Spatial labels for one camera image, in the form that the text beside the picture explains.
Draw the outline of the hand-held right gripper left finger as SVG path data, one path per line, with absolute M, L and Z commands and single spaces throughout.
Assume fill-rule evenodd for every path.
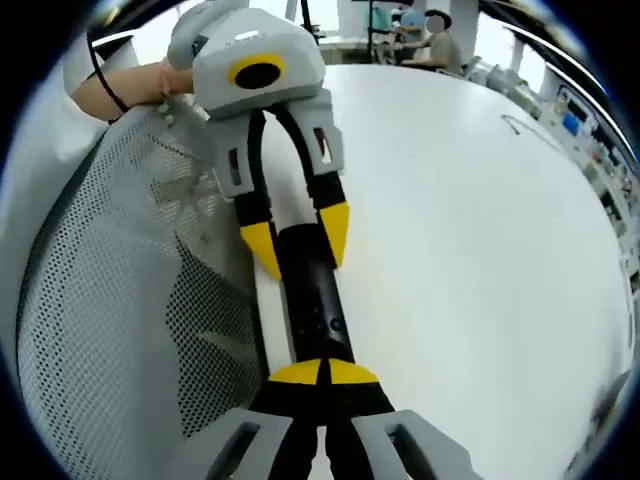
M 247 409 L 211 425 L 208 479 L 307 479 L 321 423 L 318 378 L 324 361 L 306 360 L 272 374 Z

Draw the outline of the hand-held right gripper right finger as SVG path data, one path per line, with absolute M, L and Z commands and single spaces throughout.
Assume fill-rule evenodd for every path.
M 469 451 L 413 410 L 397 410 L 366 368 L 327 361 L 325 449 L 335 479 L 478 479 Z

